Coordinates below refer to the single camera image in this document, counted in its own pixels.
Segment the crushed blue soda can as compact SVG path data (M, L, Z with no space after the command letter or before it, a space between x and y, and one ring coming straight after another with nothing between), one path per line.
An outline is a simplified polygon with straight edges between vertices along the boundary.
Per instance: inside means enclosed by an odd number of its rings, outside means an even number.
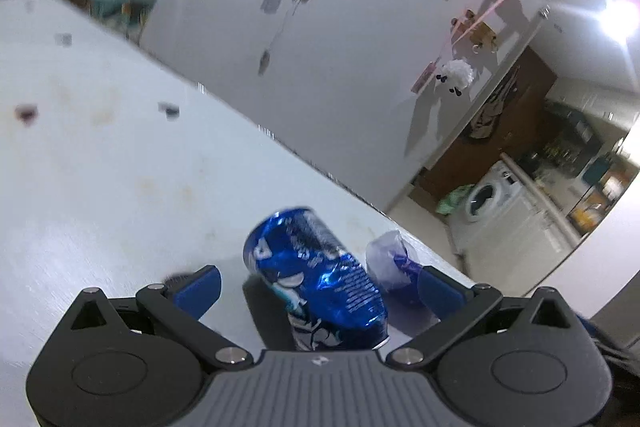
M243 261L284 303L298 349L375 350L388 340L381 291L314 210L285 209L260 222Z

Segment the green plastic bag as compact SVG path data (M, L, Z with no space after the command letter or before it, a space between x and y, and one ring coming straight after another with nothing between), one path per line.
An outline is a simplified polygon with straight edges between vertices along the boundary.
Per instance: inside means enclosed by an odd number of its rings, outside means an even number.
M469 196L473 188L473 184L465 184L455 188L437 203L436 213L439 216L450 216Z

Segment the white washing machine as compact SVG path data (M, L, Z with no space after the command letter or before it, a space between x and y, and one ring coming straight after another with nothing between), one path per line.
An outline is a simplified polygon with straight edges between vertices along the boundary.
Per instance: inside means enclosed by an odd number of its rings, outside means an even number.
M503 160L497 161L448 217L452 248L464 253L514 202L523 185Z

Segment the white kitchen cabinets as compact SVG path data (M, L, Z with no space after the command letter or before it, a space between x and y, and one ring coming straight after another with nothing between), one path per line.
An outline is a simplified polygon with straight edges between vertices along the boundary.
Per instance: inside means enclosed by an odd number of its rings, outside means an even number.
M513 170L522 191L459 256L472 280L525 296L570 257L582 236L511 157L499 160Z

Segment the brown wooden door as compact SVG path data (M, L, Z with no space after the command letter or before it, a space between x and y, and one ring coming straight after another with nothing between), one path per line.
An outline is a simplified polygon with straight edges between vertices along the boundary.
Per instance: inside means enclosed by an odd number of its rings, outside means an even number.
M535 150L553 129L542 120L555 80L552 69L526 48L436 164L421 170L409 197L433 211L452 191L480 181L502 154L516 159Z

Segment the white sheep fridge magnet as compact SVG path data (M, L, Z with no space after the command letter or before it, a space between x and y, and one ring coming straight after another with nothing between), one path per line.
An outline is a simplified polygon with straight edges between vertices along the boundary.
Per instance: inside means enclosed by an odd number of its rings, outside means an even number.
M475 69L465 60L452 60L436 72L436 80L458 98L472 86Z

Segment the white refrigerator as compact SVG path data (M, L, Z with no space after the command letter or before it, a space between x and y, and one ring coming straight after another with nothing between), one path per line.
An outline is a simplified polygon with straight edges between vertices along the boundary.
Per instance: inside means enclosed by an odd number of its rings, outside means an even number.
M385 209L446 150L549 0L157 0L146 52ZM458 98L436 72L467 61Z

